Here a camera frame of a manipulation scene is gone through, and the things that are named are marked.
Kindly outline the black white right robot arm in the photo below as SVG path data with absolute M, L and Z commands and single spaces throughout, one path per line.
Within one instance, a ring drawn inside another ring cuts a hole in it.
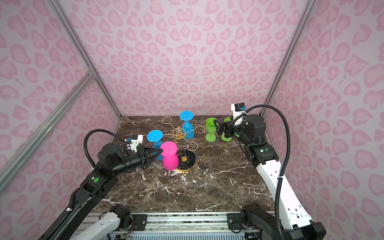
M 245 146 L 248 161 L 261 175 L 274 198 L 275 214 L 269 214 L 257 204 L 244 206 L 240 216 L 245 228 L 261 230 L 260 239 L 322 240 L 326 229 L 314 222 L 300 203 L 286 177 L 281 176 L 282 164 L 274 148 L 266 140 L 266 124 L 259 115 L 248 115 L 244 124 L 234 127 L 231 121 L 215 120 L 219 135 L 233 137 Z

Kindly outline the green wine glass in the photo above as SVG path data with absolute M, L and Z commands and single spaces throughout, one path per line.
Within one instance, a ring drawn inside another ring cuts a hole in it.
M 208 142 L 214 142 L 216 140 L 216 126 L 215 126 L 215 123 L 214 121 L 216 120 L 216 118 L 208 118 L 206 120 L 206 131 L 208 132 L 208 134 L 206 135 L 206 140 Z
M 232 119 L 230 117 L 228 118 L 225 118 L 224 119 L 224 122 L 230 122 Z M 232 140 L 232 137 L 230 136 L 230 134 L 226 131 L 223 132 L 222 136 L 221 136 L 222 140 L 224 142 L 230 142 Z

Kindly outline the pink wine glass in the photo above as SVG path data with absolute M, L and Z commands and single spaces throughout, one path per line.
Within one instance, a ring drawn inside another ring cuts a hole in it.
M 165 142 L 161 145 L 163 150 L 163 165 L 168 171 L 173 171 L 179 166 L 179 158 L 177 156 L 178 147 L 173 142 Z

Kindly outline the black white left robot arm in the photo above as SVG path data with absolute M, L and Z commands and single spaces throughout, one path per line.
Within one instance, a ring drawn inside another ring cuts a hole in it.
M 98 153 L 99 162 L 73 191 L 66 209 L 40 237 L 40 240 L 68 240 L 79 225 L 117 184 L 118 175 L 138 167 L 146 169 L 163 149 L 139 146 L 136 153 L 124 156 L 119 144 L 106 144 Z

